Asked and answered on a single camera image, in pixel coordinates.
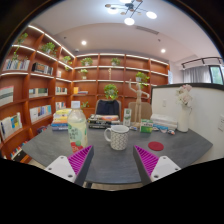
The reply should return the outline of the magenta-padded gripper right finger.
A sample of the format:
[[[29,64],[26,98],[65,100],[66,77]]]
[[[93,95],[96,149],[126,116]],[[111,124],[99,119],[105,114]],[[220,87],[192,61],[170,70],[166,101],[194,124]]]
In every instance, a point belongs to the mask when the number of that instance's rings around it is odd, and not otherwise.
[[[143,185],[180,170],[180,167],[169,157],[158,157],[137,145],[133,146],[133,156]]]

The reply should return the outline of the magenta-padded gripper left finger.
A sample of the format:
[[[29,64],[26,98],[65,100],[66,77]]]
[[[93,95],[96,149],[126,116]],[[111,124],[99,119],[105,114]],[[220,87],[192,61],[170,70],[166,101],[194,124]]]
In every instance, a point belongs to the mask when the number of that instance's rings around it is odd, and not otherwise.
[[[73,153],[72,155],[59,156],[45,170],[65,180],[82,186],[94,155],[92,145]]]

